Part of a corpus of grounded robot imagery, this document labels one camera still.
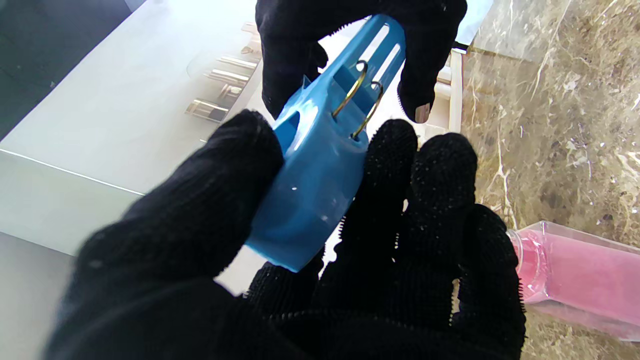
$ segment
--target gray floor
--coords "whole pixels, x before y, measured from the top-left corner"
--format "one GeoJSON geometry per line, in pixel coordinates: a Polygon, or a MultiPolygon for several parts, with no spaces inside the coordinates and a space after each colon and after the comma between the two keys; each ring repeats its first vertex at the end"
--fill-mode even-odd
{"type": "Polygon", "coordinates": [[[130,14],[125,0],[0,0],[0,140],[130,14]]]}
{"type": "Polygon", "coordinates": [[[0,233],[0,358],[40,358],[73,267],[67,254],[0,233]]]}

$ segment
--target pink liquid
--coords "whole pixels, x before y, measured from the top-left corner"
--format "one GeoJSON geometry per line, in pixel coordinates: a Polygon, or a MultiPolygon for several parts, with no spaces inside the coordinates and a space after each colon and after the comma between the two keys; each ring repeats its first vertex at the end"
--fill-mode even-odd
{"type": "Polygon", "coordinates": [[[640,340],[640,255],[539,230],[514,242],[525,303],[565,320],[640,340]]]}

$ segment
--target metal clamp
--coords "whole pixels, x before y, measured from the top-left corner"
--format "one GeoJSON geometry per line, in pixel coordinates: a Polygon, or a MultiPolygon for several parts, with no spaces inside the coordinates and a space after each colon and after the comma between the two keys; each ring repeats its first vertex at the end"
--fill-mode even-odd
{"type": "Polygon", "coordinates": [[[353,84],[353,86],[351,87],[351,89],[347,93],[347,96],[345,96],[344,100],[342,100],[340,105],[338,105],[338,108],[336,110],[334,110],[333,113],[331,114],[331,116],[333,116],[334,118],[336,116],[338,116],[338,114],[340,113],[340,111],[342,111],[342,109],[344,109],[344,107],[353,98],[353,96],[356,94],[356,92],[362,86],[362,83],[364,82],[364,77],[367,75],[367,69],[369,68],[369,65],[364,60],[358,60],[356,65],[358,65],[358,64],[364,65],[364,68],[362,68],[360,76],[358,76],[358,79],[356,80],[356,83],[353,84]]]}
{"type": "MultiPolygon", "coordinates": [[[[358,65],[358,64],[362,64],[364,67],[362,68],[362,71],[360,72],[360,76],[358,76],[358,79],[356,80],[355,84],[353,84],[353,86],[351,87],[351,89],[347,93],[347,96],[344,97],[344,100],[342,100],[340,105],[338,105],[338,108],[335,111],[333,111],[333,113],[331,114],[331,116],[333,116],[334,118],[336,116],[338,116],[340,111],[342,111],[342,109],[344,109],[344,107],[353,98],[353,96],[356,94],[356,92],[358,92],[358,89],[362,86],[362,83],[364,83],[364,78],[367,75],[367,69],[369,68],[369,64],[367,64],[367,62],[364,61],[364,60],[358,60],[356,65],[358,65]]],[[[380,105],[380,101],[382,100],[382,95],[385,93],[385,88],[381,83],[379,83],[377,81],[371,81],[371,85],[377,85],[378,88],[380,89],[380,93],[378,94],[378,99],[376,100],[376,103],[374,104],[374,106],[369,111],[369,114],[367,114],[367,118],[362,122],[362,124],[360,124],[358,129],[353,134],[351,134],[351,138],[356,138],[362,132],[362,130],[367,125],[369,120],[371,120],[371,117],[373,116],[373,114],[378,109],[378,106],[380,105]]]]}
{"type": "Polygon", "coordinates": [[[351,134],[352,139],[355,139],[362,132],[362,130],[364,130],[364,127],[367,125],[369,120],[371,120],[371,118],[373,117],[373,114],[378,109],[378,106],[380,105],[380,101],[382,101],[382,95],[385,93],[385,87],[381,83],[377,81],[371,81],[371,85],[377,85],[378,88],[380,89],[380,93],[378,94],[378,99],[376,100],[376,103],[373,105],[371,110],[369,110],[369,114],[367,114],[367,118],[362,122],[360,127],[358,127],[356,132],[351,134]]]}

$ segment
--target finger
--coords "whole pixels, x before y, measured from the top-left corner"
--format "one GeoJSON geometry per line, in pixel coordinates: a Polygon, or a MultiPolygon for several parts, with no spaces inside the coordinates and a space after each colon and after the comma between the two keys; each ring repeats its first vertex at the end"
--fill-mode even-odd
{"type": "Polygon", "coordinates": [[[373,136],[362,184],[335,247],[337,259],[327,266],[314,296],[316,306],[375,307],[375,294],[392,264],[416,148],[415,131],[404,120],[387,121],[373,136]]]}
{"type": "Polygon", "coordinates": [[[386,304],[399,321],[448,328],[464,219],[475,200],[476,168],[476,154],[462,135],[439,135],[420,149],[386,304]]]}
{"type": "Polygon", "coordinates": [[[298,273],[267,262],[258,270],[244,296],[263,315],[294,313],[309,308],[322,270],[324,252],[319,252],[298,273]]]}
{"type": "Polygon", "coordinates": [[[328,57],[318,40],[375,13],[374,1],[259,0],[256,24],[262,42],[262,100],[277,118],[302,85],[313,81],[328,57]]]}
{"type": "Polygon", "coordinates": [[[137,241],[123,240],[103,252],[162,261],[172,276],[215,277],[247,239],[282,163],[269,124],[244,110],[125,214],[120,226],[128,226],[137,241]]]}
{"type": "Polygon", "coordinates": [[[392,16],[403,26],[406,38],[406,61],[397,91],[407,117],[416,121],[418,107],[429,104],[433,108],[438,73],[447,61],[467,3],[423,2],[412,10],[396,9],[392,16]]]}
{"type": "Polygon", "coordinates": [[[525,316],[516,273],[518,258],[504,222],[475,205],[465,224],[461,258],[460,312],[452,325],[467,341],[500,349],[517,359],[525,316]]]}

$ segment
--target white table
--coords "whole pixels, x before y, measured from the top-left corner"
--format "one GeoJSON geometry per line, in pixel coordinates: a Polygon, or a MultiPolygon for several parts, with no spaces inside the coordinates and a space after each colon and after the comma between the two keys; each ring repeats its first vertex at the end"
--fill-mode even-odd
{"type": "MultiPolygon", "coordinates": [[[[149,0],[136,10],[0,142],[0,231],[75,254],[171,174],[215,128],[184,114],[194,98],[213,96],[187,68],[202,53],[241,49],[254,8],[149,0]]],[[[238,276],[250,279],[262,260],[239,258],[253,266],[238,276]]]]}

